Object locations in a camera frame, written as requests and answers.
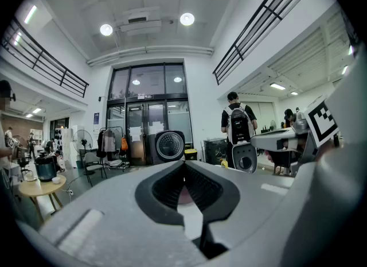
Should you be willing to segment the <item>standing floor fan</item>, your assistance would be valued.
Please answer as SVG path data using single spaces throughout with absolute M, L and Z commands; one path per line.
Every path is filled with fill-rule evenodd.
M 77 129 L 73 135 L 73 148 L 76 153 L 75 165 L 77 169 L 84 168 L 84 157 L 93 149 L 93 140 L 89 132 Z

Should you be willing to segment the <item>grey jacket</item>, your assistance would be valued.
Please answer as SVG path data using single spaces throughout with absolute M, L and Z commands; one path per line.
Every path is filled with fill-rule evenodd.
M 107 129 L 103 133 L 102 147 L 106 153 L 116 151 L 115 134 L 111 129 Z

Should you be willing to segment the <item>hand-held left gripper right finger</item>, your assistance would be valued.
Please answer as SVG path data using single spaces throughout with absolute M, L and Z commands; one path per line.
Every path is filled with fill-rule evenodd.
M 249 174 L 198 161 L 185 163 L 185 185 L 202 214 L 190 262 L 282 262 L 291 225 L 278 210 L 292 180 Z

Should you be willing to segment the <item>ceiling air conditioner unit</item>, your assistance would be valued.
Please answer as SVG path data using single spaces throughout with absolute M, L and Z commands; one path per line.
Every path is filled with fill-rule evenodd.
M 128 36 L 159 33 L 162 27 L 160 7 L 144 7 L 123 12 L 118 29 Z

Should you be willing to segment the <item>white grey backpack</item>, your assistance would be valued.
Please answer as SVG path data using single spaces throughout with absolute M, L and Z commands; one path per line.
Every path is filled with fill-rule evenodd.
M 228 114 L 227 137 L 232 144 L 232 162 L 234 169 L 254 173 L 257 168 L 257 151 L 251 144 L 255 130 L 245 107 L 235 109 L 226 107 Z

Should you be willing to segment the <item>round wooden side table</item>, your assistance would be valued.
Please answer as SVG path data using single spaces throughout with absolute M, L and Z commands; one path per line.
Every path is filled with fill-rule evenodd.
M 58 174 L 62 178 L 61 184 L 53 184 L 52 181 L 41 182 L 39 179 L 33 181 L 23 181 L 19 186 L 18 190 L 22 196 L 28 197 L 36 208 L 36 213 L 40 219 L 41 223 L 44 223 L 44 218 L 41 213 L 40 205 L 37 198 L 40 196 L 47 196 L 52 204 L 54 212 L 58 211 L 55 206 L 55 202 L 58 204 L 59 208 L 63 208 L 63 204 L 56 195 L 58 190 L 66 184 L 67 178 L 63 175 Z

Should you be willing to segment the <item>black hanging garment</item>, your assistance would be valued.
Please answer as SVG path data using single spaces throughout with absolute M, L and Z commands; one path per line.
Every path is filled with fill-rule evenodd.
M 103 149 L 103 134 L 104 131 L 100 131 L 97 139 L 97 152 L 96 155 L 98 158 L 105 158 L 107 153 Z

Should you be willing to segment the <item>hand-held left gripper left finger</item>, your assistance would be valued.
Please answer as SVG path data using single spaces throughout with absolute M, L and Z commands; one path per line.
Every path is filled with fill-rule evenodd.
M 196 267 L 206 257 L 182 225 L 150 219 L 138 206 L 142 181 L 168 169 L 156 165 L 93 186 L 40 230 L 38 249 L 58 267 Z

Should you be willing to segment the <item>white ceiling pipe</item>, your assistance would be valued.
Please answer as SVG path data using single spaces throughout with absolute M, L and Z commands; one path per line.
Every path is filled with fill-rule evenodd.
M 213 52 L 214 49 L 209 47 L 197 47 L 187 45 L 152 45 L 146 47 L 124 49 L 121 51 L 108 53 L 106 55 L 102 55 L 100 57 L 88 60 L 86 63 L 90 67 L 94 67 L 97 65 L 110 63 L 118 59 L 139 55 L 177 53 L 177 54 L 194 54 L 194 55 L 211 56 Z

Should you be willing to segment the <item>black clothes rack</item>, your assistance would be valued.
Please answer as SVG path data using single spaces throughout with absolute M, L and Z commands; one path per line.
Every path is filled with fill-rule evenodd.
M 109 168 L 107 166 L 107 169 L 111 170 L 111 169 L 118 169 L 118 170 L 122 170 L 123 172 L 130 166 L 130 162 L 128 160 L 128 150 L 127 151 L 121 151 L 120 147 L 121 147 L 121 139 L 124 137 L 125 138 L 125 134 L 123 131 L 123 128 L 120 126 L 113 126 L 113 127 L 103 127 L 100 129 L 100 131 L 106 131 L 107 129 L 111 129 L 114 134 L 115 134 L 115 142 L 116 142 L 116 151 L 115 152 L 109 152 L 107 153 L 105 158 L 102 158 L 103 163 L 105 161 L 112 161 L 112 160 L 122 160 L 124 162 L 124 166 L 123 167 L 119 167 L 119 168 Z

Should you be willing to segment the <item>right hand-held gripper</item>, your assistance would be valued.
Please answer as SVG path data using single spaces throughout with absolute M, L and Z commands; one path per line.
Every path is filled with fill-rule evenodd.
M 334 136 L 339 132 L 325 100 L 316 98 L 303 112 L 297 112 L 292 129 L 279 129 L 253 136 L 251 145 L 269 152 L 298 151 L 302 154 L 300 163 L 313 162 L 322 145 L 335 139 Z M 306 139 L 306 143 L 303 149 L 299 149 L 302 138 Z

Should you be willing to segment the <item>white storage shelf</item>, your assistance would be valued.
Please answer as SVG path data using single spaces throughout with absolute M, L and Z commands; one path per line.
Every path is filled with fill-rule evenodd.
M 56 148 L 60 151 L 63 160 L 71 165 L 72 130 L 66 128 L 56 129 L 54 132 Z

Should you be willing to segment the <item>grey padded chair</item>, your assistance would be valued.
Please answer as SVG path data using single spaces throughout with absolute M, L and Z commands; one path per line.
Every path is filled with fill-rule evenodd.
M 86 152 L 84 155 L 84 174 L 87 176 L 88 183 L 93 187 L 90 175 L 93 175 L 95 171 L 100 171 L 101 178 L 107 178 L 106 169 L 103 164 L 103 160 L 98 158 L 97 155 L 92 152 Z

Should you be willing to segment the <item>black metal cabinet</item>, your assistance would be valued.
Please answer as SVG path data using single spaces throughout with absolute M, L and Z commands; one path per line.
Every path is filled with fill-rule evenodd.
M 227 157 L 227 139 L 214 138 L 204 140 L 205 161 L 208 164 L 220 165 Z

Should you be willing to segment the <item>black pot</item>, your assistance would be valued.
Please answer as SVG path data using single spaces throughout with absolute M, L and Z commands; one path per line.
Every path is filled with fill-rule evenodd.
M 34 164 L 39 181 L 49 182 L 57 176 L 55 161 L 52 156 L 38 156 L 34 160 Z

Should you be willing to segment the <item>purple rice cooker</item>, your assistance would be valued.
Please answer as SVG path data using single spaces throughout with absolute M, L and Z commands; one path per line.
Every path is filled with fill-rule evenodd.
M 165 130 L 155 135 L 155 150 L 163 162 L 177 161 L 185 150 L 185 136 L 177 130 Z

